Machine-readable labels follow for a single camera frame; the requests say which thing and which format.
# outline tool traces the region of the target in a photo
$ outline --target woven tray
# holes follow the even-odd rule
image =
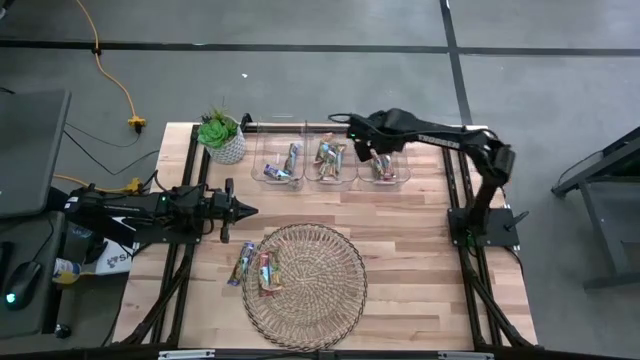
[[[342,234],[315,224],[290,225],[265,238],[256,254],[278,249],[284,288],[259,296],[258,256],[242,287],[249,319],[267,340],[296,351],[330,347],[362,315],[367,277],[358,250]]]

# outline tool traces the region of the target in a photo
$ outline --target wooden tabletop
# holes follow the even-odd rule
[[[180,185],[191,123],[169,123],[157,169],[164,186]],[[273,348],[249,322],[242,288],[227,280],[245,241],[294,223],[320,223],[347,236],[363,255],[368,298],[354,331],[338,349],[469,350],[472,349],[460,262],[449,240],[450,207],[440,148],[409,144],[411,179],[396,192],[360,191],[358,181],[347,192],[264,191],[252,179],[255,135],[248,134],[247,154],[236,165],[210,164],[207,183],[224,187],[233,177],[238,199],[260,210],[239,221],[231,242],[218,232],[196,247],[180,338],[181,347]],[[192,184],[197,182],[202,147],[198,147]],[[473,164],[472,182],[480,177]],[[464,196],[459,195],[461,204]],[[502,205],[496,196],[492,206]],[[155,244],[136,256],[122,300],[114,341],[129,335],[158,297],[168,246]],[[487,248],[494,297],[521,334],[536,343],[520,268],[501,248]],[[178,254],[179,263],[182,255]],[[168,333],[173,303],[165,324]],[[479,306],[483,334],[489,340],[485,308]]]

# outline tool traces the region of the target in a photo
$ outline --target plastic bin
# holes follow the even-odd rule
[[[356,153],[353,148],[353,141],[345,136],[346,128],[346,125],[344,129],[337,128],[336,132],[332,133],[333,136],[329,135],[329,143],[346,146],[342,153],[342,165],[337,176],[323,176],[320,174],[324,161],[316,161],[320,143],[327,138],[328,134],[306,131],[307,154],[305,156],[304,176],[308,180],[308,185],[316,191],[348,191],[358,177]]]
[[[256,147],[251,177],[265,190],[297,191],[303,186],[305,167],[306,123],[283,127],[282,124],[258,122]],[[293,174],[287,179],[277,180],[264,174],[267,165],[284,170],[292,143],[299,146]]]
[[[411,178],[411,170],[407,154],[394,152],[391,154],[395,177],[391,180],[379,180],[371,166],[373,159],[365,162],[357,162],[360,190],[363,191],[398,191],[404,183]]]

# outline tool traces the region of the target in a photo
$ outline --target succulent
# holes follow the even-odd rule
[[[213,109],[202,116],[202,125],[198,130],[198,141],[219,149],[238,134],[238,123],[227,115],[225,109]]]

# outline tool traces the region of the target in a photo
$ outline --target floor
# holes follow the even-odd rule
[[[516,211],[531,212],[518,230],[540,344],[640,356],[640,287],[582,289],[584,280],[609,271],[607,260],[578,194],[559,200],[549,192],[565,168],[640,124],[639,52],[458,56],[438,50],[452,41],[461,47],[525,50],[637,49],[640,3],[448,4],[455,35],[449,26],[445,32],[450,23],[443,21],[438,0],[85,0],[104,41],[268,44],[280,51],[105,50],[105,68],[128,87],[149,125],[126,149],[73,134],[116,170],[157,149],[166,122],[193,121],[223,101],[237,116],[286,113],[324,121],[332,112],[401,107],[425,120],[488,125],[518,154],[507,194]],[[74,1],[19,0],[0,22],[0,39],[92,41],[92,33]],[[301,52],[276,46],[282,44],[333,47]],[[341,51],[335,45],[368,45],[375,52]],[[19,92],[66,88],[73,94],[69,123],[112,142],[135,139],[126,126],[130,113],[123,94],[100,75],[87,50],[0,48],[0,86]],[[154,164],[152,156],[110,176],[64,139],[56,172],[120,187],[132,177],[146,177]],[[61,317],[74,335],[65,341],[43,337],[41,348],[100,345],[124,281],[93,279],[68,291]],[[21,351],[27,343],[2,343],[2,351]]]

